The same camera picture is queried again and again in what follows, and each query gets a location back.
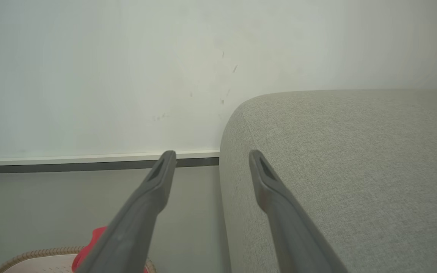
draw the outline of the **gray floor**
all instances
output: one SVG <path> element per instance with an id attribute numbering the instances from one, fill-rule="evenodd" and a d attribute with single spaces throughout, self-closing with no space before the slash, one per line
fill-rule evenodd
<path id="1" fill-rule="evenodd" d="M 0 264 L 26 251 L 88 244 L 148 169 L 0 174 Z M 229 271 L 218 166 L 177 168 L 149 257 L 158 273 Z"/>

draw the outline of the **gray baseboard trim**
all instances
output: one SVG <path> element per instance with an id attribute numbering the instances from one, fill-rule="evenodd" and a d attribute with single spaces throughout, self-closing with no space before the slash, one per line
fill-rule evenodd
<path id="1" fill-rule="evenodd" d="M 8 165 L 0 166 L 0 173 L 49 173 L 53 171 L 105 171 L 111 169 L 148 169 L 157 160 L 119 161 L 96 163 Z M 177 168 L 184 166 L 218 166 L 218 157 L 183 158 L 176 160 Z"/>

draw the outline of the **gray fabric sofa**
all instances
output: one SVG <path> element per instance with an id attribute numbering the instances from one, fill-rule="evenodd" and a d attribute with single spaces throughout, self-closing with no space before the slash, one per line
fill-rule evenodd
<path id="1" fill-rule="evenodd" d="M 236 109 L 220 147 L 232 272 L 278 272 L 251 149 L 350 272 L 437 272 L 437 90 L 276 93 Z"/>

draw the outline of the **red object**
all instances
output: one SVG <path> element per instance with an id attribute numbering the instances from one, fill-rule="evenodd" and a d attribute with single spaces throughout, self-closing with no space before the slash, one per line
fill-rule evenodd
<path id="1" fill-rule="evenodd" d="M 73 263 L 72 263 L 72 271 L 73 272 L 75 272 L 77 270 L 77 268 L 80 266 L 80 264 L 85 259 L 85 257 L 87 257 L 87 255 L 92 250 L 92 248 L 96 244 L 97 240 L 99 240 L 102 233 L 104 233 L 106 228 L 107 228 L 106 226 L 103 226 L 100 228 L 96 228 L 96 229 L 94 229 L 94 231 L 92 231 L 92 239 L 90 240 L 90 243 L 87 246 L 85 246 L 77 254 L 77 256 L 75 256 L 75 259 L 73 259 Z"/>

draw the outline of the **woven basket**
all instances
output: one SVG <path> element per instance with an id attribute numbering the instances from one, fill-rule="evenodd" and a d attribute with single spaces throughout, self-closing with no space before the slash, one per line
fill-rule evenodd
<path id="1" fill-rule="evenodd" d="M 0 273 L 72 273 L 72 262 L 83 246 L 41 249 L 23 253 L 0 266 Z M 156 273 L 146 259 L 148 273 Z"/>

